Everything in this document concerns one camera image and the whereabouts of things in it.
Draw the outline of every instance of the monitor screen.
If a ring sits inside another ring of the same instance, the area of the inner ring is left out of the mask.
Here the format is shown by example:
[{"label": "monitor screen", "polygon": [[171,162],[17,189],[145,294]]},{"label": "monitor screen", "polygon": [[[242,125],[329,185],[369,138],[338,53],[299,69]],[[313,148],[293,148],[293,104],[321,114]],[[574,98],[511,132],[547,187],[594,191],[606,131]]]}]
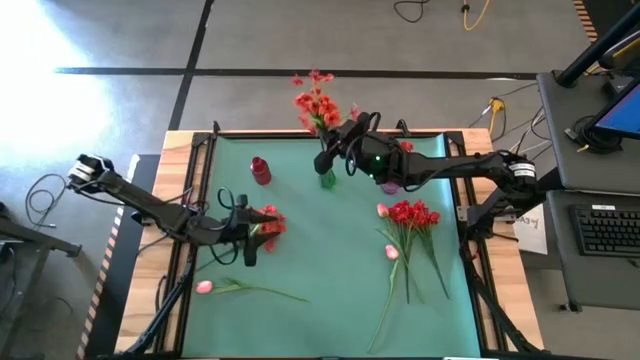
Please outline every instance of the monitor screen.
[{"label": "monitor screen", "polygon": [[637,82],[630,86],[634,88],[600,118],[595,124],[596,128],[613,130],[632,137],[640,136],[640,86]]}]

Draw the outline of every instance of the keyboard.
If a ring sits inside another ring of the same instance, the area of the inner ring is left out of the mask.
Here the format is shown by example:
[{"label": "keyboard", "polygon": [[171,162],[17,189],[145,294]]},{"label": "keyboard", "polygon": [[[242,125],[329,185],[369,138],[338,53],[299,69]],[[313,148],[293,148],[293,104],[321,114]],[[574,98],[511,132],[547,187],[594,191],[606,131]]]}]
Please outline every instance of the keyboard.
[{"label": "keyboard", "polygon": [[570,207],[580,254],[640,257],[640,206],[595,210],[589,205]]}]

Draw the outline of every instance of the wooden table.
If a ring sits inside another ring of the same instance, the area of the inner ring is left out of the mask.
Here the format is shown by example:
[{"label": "wooden table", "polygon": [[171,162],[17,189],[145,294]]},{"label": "wooden table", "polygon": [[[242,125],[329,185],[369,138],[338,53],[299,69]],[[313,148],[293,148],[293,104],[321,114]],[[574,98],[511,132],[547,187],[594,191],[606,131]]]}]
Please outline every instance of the wooden table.
[{"label": "wooden table", "polygon": [[[468,154],[487,153],[493,150],[486,129],[421,129],[420,131],[461,131]],[[255,133],[256,131],[222,131],[220,134],[243,132]],[[299,131],[284,130],[284,132],[295,133]],[[155,196],[166,199],[183,191],[193,134],[193,131],[170,131],[167,133],[153,189]],[[198,167],[196,171],[196,179],[200,178],[199,171],[201,171],[201,167]],[[478,202],[484,201],[495,189],[493,182],[487,179],[473,179],[473,184]],[[461,190],[461,198],[463,203],[466,202],[464,190]],[[504,223],[496,224],[495,232],[513,236],[512,226]],[[140,246],[148,244],[159,236],[160,233],[156,228],[145,228]],[[116,345],[117,351],[125,350],[131,346],[153,318],[156,288],[158,280],[167,271],[171,246],[171,241],[161,242],[148,248],[138,257],[120,327]],[[518,244],[511,240],[495,237],[487,241],[487,248],[500,305],[526,338],[538,348],[543,348]],[[496,339],[493,336],[491,316],[486,306],[482,305],[481,312],[485,329],[487,329],[489,347],[495,348]],[[179,303],[176,304],[171,315],[167,339],[174,338],[178,307]],[[173,341],[165,341],[165,346],[167,349],[171,349]]]}]

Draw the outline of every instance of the white paper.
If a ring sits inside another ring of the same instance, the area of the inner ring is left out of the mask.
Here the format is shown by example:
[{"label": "white paper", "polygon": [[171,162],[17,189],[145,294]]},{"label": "white paper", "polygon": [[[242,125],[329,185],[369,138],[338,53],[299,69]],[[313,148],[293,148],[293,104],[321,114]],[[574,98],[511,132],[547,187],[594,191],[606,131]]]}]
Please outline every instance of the white paper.
[{"label": "white paper", "polygon": [[513,224],[513,229],[516,232],[516,237],[520,240],[518,242],[520,250],[547,255],[547,236],[544,232],[542,204],[518,218]]}]

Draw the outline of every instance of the pink tulip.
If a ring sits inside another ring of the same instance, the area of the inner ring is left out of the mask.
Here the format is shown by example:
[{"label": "pink tulip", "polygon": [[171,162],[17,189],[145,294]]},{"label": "pink tulip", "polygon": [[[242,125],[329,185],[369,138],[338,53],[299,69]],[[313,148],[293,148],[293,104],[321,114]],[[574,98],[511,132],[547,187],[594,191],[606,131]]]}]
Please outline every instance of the pink tulip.
[{"label": "pink tulip", "polygon": [[378,216],[387,217],[389,216],[389,209],[384,204],[378,204]]},{"label": "pink tulip", "polygon": [[385,246],[384,251],[387,253],[387,258],[389,258],[389,260],[391,261],[397,259],[398,256],[400,256],[400,253],[393,245]]},{"label": "pink tulip", "polygon": [[198,294],[208,294],[213,290],[213,283],[209,280],[199,281],[196,285],[196,292]]}]

